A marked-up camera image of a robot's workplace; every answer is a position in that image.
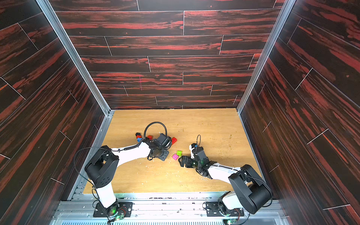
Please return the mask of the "red long lego brick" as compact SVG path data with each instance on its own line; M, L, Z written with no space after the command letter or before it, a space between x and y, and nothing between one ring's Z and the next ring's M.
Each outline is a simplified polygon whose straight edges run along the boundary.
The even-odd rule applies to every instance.
M171 142L172 142L172 144L175 144L175 143L177 142L177 139L176 139L175 137L173 137L173 138L171 139Z

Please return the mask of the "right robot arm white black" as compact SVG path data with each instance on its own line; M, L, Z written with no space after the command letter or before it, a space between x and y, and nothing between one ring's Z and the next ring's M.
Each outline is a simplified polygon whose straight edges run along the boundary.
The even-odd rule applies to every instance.
M272 191L267 183L250 165L229 167L209 160L203 147L193 143L189 147L190 156L181 156L178 162L181 167L194 168L198 174L211 180L220 180L231 184L233 191L222 195L216 206L222 215L228 216L235 209L245 209L255 214L272 201Z

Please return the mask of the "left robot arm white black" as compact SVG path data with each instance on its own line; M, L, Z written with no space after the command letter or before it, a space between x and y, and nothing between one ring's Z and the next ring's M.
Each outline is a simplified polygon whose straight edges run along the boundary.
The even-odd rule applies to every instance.
M132 146L109 148L104 145L97 150L84 170L93 182L99 201L108 215L113 216L118 211L118 200L112 187L117 168L139 158L159 158L164 161L171 146L172 138L161 133L156 139L145 137Z

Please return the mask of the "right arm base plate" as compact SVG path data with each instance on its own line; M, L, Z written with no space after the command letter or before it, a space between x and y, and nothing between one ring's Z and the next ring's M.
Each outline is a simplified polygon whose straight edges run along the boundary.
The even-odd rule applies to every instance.
M244 212L240 208L228 209L223 203L206 201L202 204L208 217L243 217Z

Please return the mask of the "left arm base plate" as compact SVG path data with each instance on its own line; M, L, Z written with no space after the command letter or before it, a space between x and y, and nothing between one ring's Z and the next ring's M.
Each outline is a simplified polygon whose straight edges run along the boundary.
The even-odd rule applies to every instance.
M126 218L130 217L133 209L133 202L115 202L105 208L100 202L97 203L93 214L94 218Z

